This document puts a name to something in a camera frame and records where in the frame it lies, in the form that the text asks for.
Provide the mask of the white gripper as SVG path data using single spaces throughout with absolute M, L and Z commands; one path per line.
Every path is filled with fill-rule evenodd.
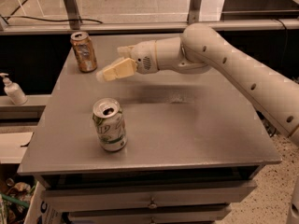
M 156 42 L 154 40 L 140 42 L 134 46 L 118 47 L 117 52 L 121 58 L 98 71 L 96 79 L 99 82 L 108 82 L 130 77 L 136 73 L 136 70 L 140 74 L 157 73 L 155 49 Z

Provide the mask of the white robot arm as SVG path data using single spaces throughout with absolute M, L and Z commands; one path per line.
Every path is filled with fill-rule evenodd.
M 299 146 L 299 84 L 235 48 L 211 27 L 195 23 L 178 37 L 119 47 L 118 53 L 116 61 L 96 73 L 98 81 L 162 70 L 195 74 L 213 67 Z

